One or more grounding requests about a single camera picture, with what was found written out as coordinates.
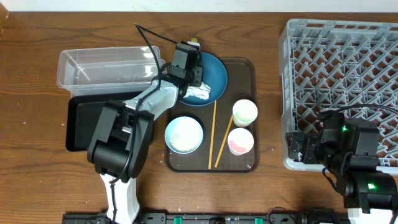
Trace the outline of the white cup pink inside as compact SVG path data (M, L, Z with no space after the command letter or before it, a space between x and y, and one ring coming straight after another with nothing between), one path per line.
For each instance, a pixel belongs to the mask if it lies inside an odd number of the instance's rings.
M254 147L254 137L247 129L235 128L227 138L228 148L235 156L248 153Z

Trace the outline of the white paper napkin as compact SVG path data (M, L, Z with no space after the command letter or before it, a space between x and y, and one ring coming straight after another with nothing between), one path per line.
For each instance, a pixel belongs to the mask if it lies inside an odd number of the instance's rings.
M211 87L202 82L200 86L189 86L184 98L195 97L201 100L207 100L210 97Z

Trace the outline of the dark blue round plate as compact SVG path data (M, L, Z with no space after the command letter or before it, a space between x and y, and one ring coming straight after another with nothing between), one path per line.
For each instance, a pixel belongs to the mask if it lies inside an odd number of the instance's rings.
M202 52L200 65L203 67L203 82L211 90L209 98L203 100L194 96L189 96L180 100L183 104L189 106L205 106L216 101L225 91L228 84L228 73L223 62L216 56Z

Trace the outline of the white cup green inside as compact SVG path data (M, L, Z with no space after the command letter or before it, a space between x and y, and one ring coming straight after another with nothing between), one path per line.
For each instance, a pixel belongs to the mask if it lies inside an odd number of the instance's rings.
M233 122L240 128L249 126L257 118L257 116L257 106L251 100L238 100L233 105Z

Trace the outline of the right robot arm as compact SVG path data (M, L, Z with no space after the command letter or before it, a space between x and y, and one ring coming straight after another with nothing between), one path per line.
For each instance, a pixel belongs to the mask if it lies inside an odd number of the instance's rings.
M333 190L343 196L350 223L397 223L397 184L379 171L379 130L371 121L345 118L339 111L324 111L319 133L285 134L289 158L321 164L331 173Z

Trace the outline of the light blue small bowl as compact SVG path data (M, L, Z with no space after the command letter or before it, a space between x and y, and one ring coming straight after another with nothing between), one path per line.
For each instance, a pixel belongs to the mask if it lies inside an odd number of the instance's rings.
M189 154L199 148L204 136L201 124L194 118L180 116L165 129L167 147L178 154Z

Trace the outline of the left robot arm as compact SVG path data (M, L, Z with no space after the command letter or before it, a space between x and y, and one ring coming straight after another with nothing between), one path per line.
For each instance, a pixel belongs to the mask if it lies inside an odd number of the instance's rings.
M105 223L134 223L137 218L136 179L147 159L154 121L175 106L190 85L199 84L201 60L198 45L177 43L173 60L159 68L148 89L130 100L104 104L87 159L106 186Z

